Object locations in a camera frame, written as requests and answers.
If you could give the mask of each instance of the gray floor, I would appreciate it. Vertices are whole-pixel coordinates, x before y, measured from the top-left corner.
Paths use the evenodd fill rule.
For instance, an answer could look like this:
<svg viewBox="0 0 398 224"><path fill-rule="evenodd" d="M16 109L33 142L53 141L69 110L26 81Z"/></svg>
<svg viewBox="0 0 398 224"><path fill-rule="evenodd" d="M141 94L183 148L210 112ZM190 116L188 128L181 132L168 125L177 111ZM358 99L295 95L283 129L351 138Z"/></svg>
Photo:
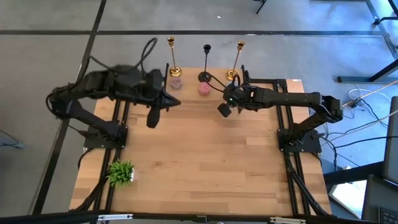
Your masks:
<svg viewBox="0 0 398 224"><path fill-rule="evenodd" d="M91 29L100 0L2 0L0 29ZM373 0L381 16L391 15L387 1ZM364 2L268 0L259 15L258 2L219 0L113 0L106 6L100 29L107 30L378 30ZM398 22L383 22L396 42ZM92 54L108 65L133 63L151 36L100 36ZM164 69L170 62L167 36L145 61L146 68ZM236 41L244 40L239 64L255 78L302 79L305 91L319 91L347 101L352 84L338 84L339 75L369 76L393 61L382 37L315 36L175 36L179 65L203 66L203 44L211 44L209 67L233 65ZM0 148L0 217L26 214L42 173L59 121L44 105L55 86L73 82L87 36L0 36L0 129L12 134L25 148ZM91 64L89 70L98 69ZM374 90L379 85L359 85ZM392 86L383 90L397 95ZM389 113L389 102L381 95L366 98L379 117ZM95 102L83 101L93 110ZM329 124L330 132L346 131L375 120L367 109L358 108L354 119ZM74 126L84 127L76 122ZM335 141L335 145L358 139L385 136L381 124ZM364 142L339 149L359 165L381 161L384 140ZM44 212L68 209L77 174L83 138L69 130ZM322 157L333 161L326 145ZM339 166L355 166L338 158Z"/></svg>

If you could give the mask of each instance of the wooden tabletop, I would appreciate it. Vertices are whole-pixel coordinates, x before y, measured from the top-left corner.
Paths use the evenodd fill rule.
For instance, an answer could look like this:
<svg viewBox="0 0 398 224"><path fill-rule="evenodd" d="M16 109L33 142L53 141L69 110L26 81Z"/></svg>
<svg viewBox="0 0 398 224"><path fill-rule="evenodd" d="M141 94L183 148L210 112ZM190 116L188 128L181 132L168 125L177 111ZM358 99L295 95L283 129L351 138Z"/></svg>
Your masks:
<svg viewBox="0 0 398 224"><path fill-rule="evenodd" d="M130 106L129 134L122 161L135 165L134 182L114 192L113 212L278 215L292 214L283 155L279 151L276 108L234 109L228 118L217 110L222 94L198 94L202 68L182 68L181 90L167 91L182 104L163 110L155 129L146 126L145 106ZM223 83L228 69L209 68ZM212 80L214 86L220 85ZM272 88L268 84L253 84ZM287 80L289 92L303 92L300 80ZM114 102L98 100L95 115L110 120ZM307 108L292 108L294 121L308 117ZM79 206L100 176L104 149L81 162L70 208ZM301 153L305 182L318 203L331 212L319 160ZM101 199L106 200L107 187ZM302 212L299 188L296 193Z"/></svg>

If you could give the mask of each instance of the wire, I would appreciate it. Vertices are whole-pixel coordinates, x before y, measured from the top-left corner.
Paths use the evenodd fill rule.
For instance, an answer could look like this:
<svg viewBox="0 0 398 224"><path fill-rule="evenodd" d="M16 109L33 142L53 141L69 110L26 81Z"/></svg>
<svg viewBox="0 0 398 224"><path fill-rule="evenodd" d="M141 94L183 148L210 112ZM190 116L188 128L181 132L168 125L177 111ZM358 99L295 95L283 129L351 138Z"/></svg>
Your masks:
<svg viewBox="0 0 398 224"><path fill-rule="evenodd" d="M328 144L328 146L331 148L331 150L335 153L335 158L333 159L333 166L335 167L335 171L337 171L337 151L336 151L336 147L333 143L331 143L329 140L327 140L324 137L321 137L323 140L326 141L326 143Z"/></svg>
<svg viewBox="0 0 398 224"><path fill-rule="evenodd" d="M361 94L361 96L363 96L362 90L359 90L359 94Z"/></svg>
<svg viewBox="0 0 398 224"><path fill-rule="evenodd" d="M351 111L351 110L350 110L352 117L349 117L349 116L346 116L346 115L343 115L343 116L344 116L345 118L348 118L348 119L354 119L354 118L355 118L355 111L356 111L356 108L354 109L354 111Z"/></svg>
<svg viewBox="0 0 398 224"><path fill-rule="evenodd" d="M77 128L73 127L72 125L68 125L69 128L72 128L73 130L77 131L80 134L80 130L78 130Z"/></svg>
<svg viewBox="0 0 398 224"><path fill-rule="evenodd" d="M206 79L206 78L205 78L205 82L207 83L207 85L209 85L209 86L210 86L210 87L212 87L213 89L215 89L215 90L217 90L217 91L220 91L220 92L224 93L224 91L223 91L223 90L220 90L220 89L218 89L218 88L216 88L216 87L212 86L212 85L209 83L209 81L207 81L207 79Z"/></svg>
<svg viewBox="0 0 398 224"><path fill-rule="evenodd" d="M369 92L369 93L367 93L367 94L361 96L360 98L363 99L363 98L369 96L370 94L376 93L376 92L378 92L378 91L380 91L380 90L382 90L382 89L384 89L384 88L387 88L387 87L389 87L389 86L391 86L392 84L395 84L395 83L397 83L397 82L398 82L398 80L396 80L396 81L394 81L394 82L392 82L392 83L389 83L389 84L387 84L387 85L384 85L384 86L378 88L377 90L371 91L371 92ZM352 103L352 102L353 102L353 100L351 100L350 102L345 103L343 106L346 106L346 105L348 105L348 104L350 104L350 103Z"/></svg>
<svg viewBox="0 0 398 224"><path fill-rule="evenodd" d="M224 88L227 88L226 85L224 85L224 83L222 83L221 81L219 81L214 75L209 74L209 73L208 73L208 75L209 75L211 78L214 78L214 79L215 79L219 84L221 84ZM206 83L207 83L210 87L212 87L213 89L215 89L215 90L217 90L217 91L220 91L220 92L224 93L223 90L220 90L219 88L216 88L216 87L212 86L212 85L209 83L209 81L207 81L206 78L205 78L205 81L206 81Z"/></svg>
<svg viewBox="0 0 398 224"><path fill-rule="evenodd" d="M350 132L350 131L352 131L352 130L355 130L355 129L358 129L358 128L362 128L363 126L366 126L366 125L371 124L371 123L373 123L373 122L376 122L376 121L371 121L371 122L366 123L366 124L363 124L363 125L361 125L361 126L359 126L359 127L350 129L350 130L346 131L345 133L338 133L338 132L335 132L335 133L330 133L330 134L347 134L348 132Z"/></svg>
<svg viewBox="0 0 398 224"><path fill-rule="evenodd" d="M117 72L117 71L113 70L111 67L109 67L109 66L105 65L104 63L100 62L97 58L95 58L95 57L92 56L92 55L90 55L90 59L92 59L92 60L95 61L98 65L101 65L102 67L107 68L107 69L110 70L110 71Z"/></svg>
<svg viewBox="0 0 398 224"><path fill-rule="evenodd" d="M341 155L341 154L338 154L338 153L337 153L337 156L340 156L340 157L346 159L347 161L350 161L350 163L356 165L357 167L360 167L360 165L358 165L357 163L355 163L355 162L352 161L351 159L348 159L347 157L345 157L345 156L343 156L343 155Z"/></svg>
<svg viewBox="0 0 398 224"><path fill-rule="evenodd" d="M10 137L12 140L14 140L14 141L16 142L16 143L14 143L14 144L2 144L2 145L0 145L0 147L3 147L3 146L16 146L16 145L19 144L19 141L18 141L16 138L12 137L12 136L11 136L10 134L8 134L7 132L5 132L5 131L3 131L3 130L0 130L0 132L4 133L6 136Z"/></svg>
<svg viewBox="0 0 398 224"><path fill-rule="evenodd" d="M362 88L356 88L356 89L352 89L352 90L350 90L350 91L348 92L348 98L350 98L351 100L355 100L355 99L352 99L352 97L351 97L349 94L350 94L351 92L357 91L357 90L359 90L360 92L362 92L362 91L372 92L371 90L365 90L365 89L362 89ZM384 96L384 97L386 98L386 100L388 100L389 102L391 102L391 99L390 99L387 95L385 95L384 93L379 93L379 92L375 92L375 93Z"/></svg>
<svg viewBox="0 0 398 224"><path fill-rule="evenodd" d="M142 63L143 63L143 61L149 56L149 54L152 52L152 50L153 50L154 47L156 46L156 43L157 43L157 38L156 38L156 37L152 38L151 40L149 40L149 41L146 43L144 49L142 50L140 61L138 61L131 69L135 69L135 68L137 68L139 65L141 65L142 71L145 73L144 66L142 65ZM148 46L149 46L150 44L152 44L152 46L150 47L150 49L148 50L148 52L146 52L146 54L145 54L144 52L147 50L147 48L148 48ZM117 70L115 70L115 69L113 69L113 68L111 68L111 67L105 65L104 63L100 62L97 58L95 58L95 57L92 56L92 55L90 55L89 58L90 58L90 59L93 59L94 62L98 63L99 65L101 65L101 66L103 66L103 67L105 67L105 68L107 68L107 69L109 69L109 70L112 71L112 72L115 72L115 73L119 72L119 73L121 73L120 71L117 71ZM50 98L53 96L53 93L54 93L55 91L60 91L60 90L65 90L65 89L69 89L69 90L70 90L70 89L74 88L75 86L77 86L77 84L79 84L79 83L82 81L83 77L84 77L84 75L83 75L81 78L79 78L78 80L76 80L75 83L69 83L67 86L64 86L64 87L61 87L61 88L56 88L56 89L53 90L53 92L51 92L50 94L47 95L47 97L45 98L45 105L46 105L47 109L48 109L54 116L56 116L56 117L58 117L58 118L61 118L61 119L64 118L62 114L56 113L56 112L50 107L49 100L50 100Z"/></svg>
<svg viewBox="0 0 398 224"><path fill-rule="evenodd" d="M344 158L344 159L346 159L347 161L350 161L352 164L354 164L354 165L356 165L356 166L360 166L360 165L358 165L357 163L355 163L354 161L352 161L351 159L348 159L347 157L345 157L345 156L343 156L343 155L341 155L341 154L338 154L337 153L337 150L336 150L336 147L335 147L335 145L333 145L333 143L331 143L329 140L327 140L326 138L324 138L324 137L321 137L323 140L325 140L326 141L326 143L328 144L328 146L331 148L331 150L334 152L334 155L335 155L335 158L334 158L334 160L333 160L333 165L334 165L334 167L335 167L335 171L337 171L337 156L340 156L340 157L342 157L342 158Z"/></svg>
<svg viewBox="0 0 398 224"><path fill-rule="evenodd" d="M335 148L340 148L340 147L346 147L346 146L350 146L352 144L356 144L359 142L364 142L364 141L370 141L370 140L376 140L376 139L390 139L390 138L398 138L398 136L383 136L383 137L376 137L376 138L369 138L369 139L363 139L363 140L359 140L359 141L355 141L355 142L351 142L349 144L345 144L342 146L336 146Z"/></svg>
<svg viewBox="0 0 398 224"><path fill-rule="evenodd" d="M353 134L353 133L355 133L355 132L357 132L357 131L364 130L364 129L366 129L366 128L368 128L368 127L371 127L371 126L373 126L373 125L375 125L375 124L377 124L377 123L380 123L382 120L384 120L384 119L386 119L386 118L389 118L390 116L392 116L392 115L394 115L394 114L396 114L396 113L398 113L398 110L393 111L393 112L390 113L389 115L387 115L387 116L385 116L385 117L383 117L383 118L381 118L381 119L379 119L379 120L377 120L377 121L373 121L372 123L364 124L364 125L362 125L361 127L354 128L355 130L352 131L352 132L348 132L348 131L347 131L346 133L344 133L344 135L338 136L338 137L336 137L336 138L334 138L334 139L332 139L332 140L330 140L330 141L334 141L334 140L336 140L336 139L338 139L338 138L341 138L341 137L343 137L343 136L347 136L347 135Z"/></svg>
<svg viewBox="0 0 398 224"><path fill-rule="evenodd" d="M79 161L78 161L78 163L77 163L77 169L80 169L81 160L82 160L83 157L84 157L87 153L89 153L91 150L93 150L93 148L87 148L87 151L85 151L85 152L80 156Z"/></svg>
<svg viewBox="0 0 398 224"><path fill-rule="evenodd" d="M148 52L145 54L145 52L147 51L148 46L151 43L153 43L152 46L150 47ZM156 44L157 44L157 38L156 37L152 38L151 40L149 40L147 42L147 44L145 45L144 49L142 50L140 61L135 66L133 66L133 68L137 68L138 65L141 65L141 71L143 72L143 74L146 74L143 62L149 56L149 54L152 52L152 50L155 48Z"/></svg>
<svg viewBox="0 0 398 224"><path fill-rule="evenodd" d="M238 79L238 86L241 86L241 77L239 77L239 75L234 75L234 77L232 78L232 83L235 85L235 78Z"/></svg>
<svg viewBox="0 0 398 224"><path fill-rule="evenodd" d="M367 103L365 101L365 99L362 99L362 101L371 109L371 113L376 117L376 119L380 119L379 116L373 111L373 108L371 107L371 105L369 103Z"/></svg>

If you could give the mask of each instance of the chair leg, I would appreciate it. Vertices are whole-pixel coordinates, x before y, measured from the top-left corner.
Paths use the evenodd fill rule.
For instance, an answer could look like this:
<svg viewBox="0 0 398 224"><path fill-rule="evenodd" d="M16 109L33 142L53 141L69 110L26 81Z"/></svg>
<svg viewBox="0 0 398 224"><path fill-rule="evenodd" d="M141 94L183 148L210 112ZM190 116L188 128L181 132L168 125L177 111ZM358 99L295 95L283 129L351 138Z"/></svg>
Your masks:
<svg viewBox="0 0 398 224"><path fill-rule="evenodd" d="M264 6L264 4L266 3L267 0L261 0L261 1L262 1L261 6L260 6L260 8L257 10L257 12L256 12L257 15L259 14L261 8Z"/></svg>

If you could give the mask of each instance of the green plant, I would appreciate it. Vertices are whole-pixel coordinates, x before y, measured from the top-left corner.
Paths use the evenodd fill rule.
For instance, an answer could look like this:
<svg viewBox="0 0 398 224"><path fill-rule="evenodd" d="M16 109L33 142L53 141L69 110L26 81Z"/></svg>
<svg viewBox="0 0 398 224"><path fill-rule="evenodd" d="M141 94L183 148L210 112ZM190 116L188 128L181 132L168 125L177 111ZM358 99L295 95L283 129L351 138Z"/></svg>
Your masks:
<svg viewBox="0 0 398 224"><path fill-rule="evenodd" d="M110 186L120 187L130 183L132 168L131 161L115 161L109 166L108 176Z"/></svg>

